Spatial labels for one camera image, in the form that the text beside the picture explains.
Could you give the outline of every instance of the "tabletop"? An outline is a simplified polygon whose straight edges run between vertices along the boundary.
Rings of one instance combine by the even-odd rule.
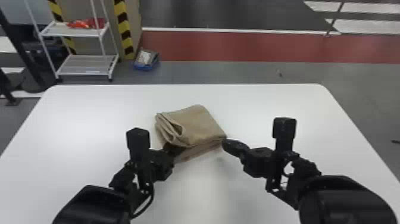
[[[396,177],[321,85],[82,85],[47,90],[0,157],[0,223],[51,223],[85,185],[107,186],[122,168],[127,130],[148,129],[159,149],[155,114],[194,104],[250,147],[274,147],[275,117],[297,119],[296,152],[324,174],[355,179],[400,214]],[[132,223],[299,223],[264,186],[218,149],[178,164]]]

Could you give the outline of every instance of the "folded towel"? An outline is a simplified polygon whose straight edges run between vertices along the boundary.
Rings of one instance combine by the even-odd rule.
[[[202,105],[162,112],[155,116],[155,127],[165,143],[185,149],[175,162],[186,161],[218,148],[226,134]]]

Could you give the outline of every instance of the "white wire shelf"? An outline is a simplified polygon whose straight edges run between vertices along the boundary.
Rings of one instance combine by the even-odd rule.
[[[69,55],[59,67],[57,75],[95,75],[109,76],[118,61],[117,55]]]
[[[56,21],[52,21],[50,24],[44,28],[40,35],[41,36],[70,36],[76,38],[98,38],[103,37],[110,24],[105,23],[103,29],[79,29],[79,28],[70,28],[67,26],[67,23],[59,23]]]

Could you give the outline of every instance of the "hazard stripe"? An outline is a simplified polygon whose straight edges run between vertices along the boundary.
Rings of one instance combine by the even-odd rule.
[[[60,22],[60,23],[64,22],[63,16],[62,16],[62,13],[61,13],[61,8],[57,4],[57,1],[56,0],[48,0],[47,3],[49,4],[49,7],[51,9],[51,13],[54,16],[55,21]],[[65,44],[71,50],[71,53],[72,54],[76,54],[75,43],[72,40],[72,38],[63,38],[63,39],[65,41]]]
[[[115,16],[117,17],[118,31],[121,35],[121,45],[125,53],[124,58],[134,59],[135,48],[133,46],[132,36],[130,33],[125,0],[114,0],[114,12]]]

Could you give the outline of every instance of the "white floor marking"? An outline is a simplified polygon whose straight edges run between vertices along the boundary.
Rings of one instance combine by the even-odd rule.
[[[15,98],[40,98],[40,97],[42,97],[43,92],[31,94],[31,93],[25,92],[25,91],[14,91],[14,92],[12,92],[12,95]]]
[[[17,50],[14,48],[11,41],[6,36],[0,36],[0,52],[3,53],[16,53]]]
[[[8,73],[21,73],[25,68],[24,67],[2,67],[1,70],[3,70],[3,72],[5,74]]]
[[[343,5],[342,12],[400,14],[400,4],[346,2]]]
[[[336,20],[334,27],[341,33],[400,34],[400,21]]]
[[[336,12],[340,5],[340,2],[304,1],[304,3],[312,10],[322,12]],[[341,12],[400,14],[400,4],[346,2]]]
[[[336,12],[340,2],[304,1],[314,11]]]
[[[312,34],[323,35],[326,31],[318,30],[254,30],[254,29],[203,29],[203,28],[162,28],[143,27],[143,31],[166,31],[166,32],[206,32],[206,33],[287,33],[287,34]],[[340,35],[339,32],[331,32],[332,35]]]

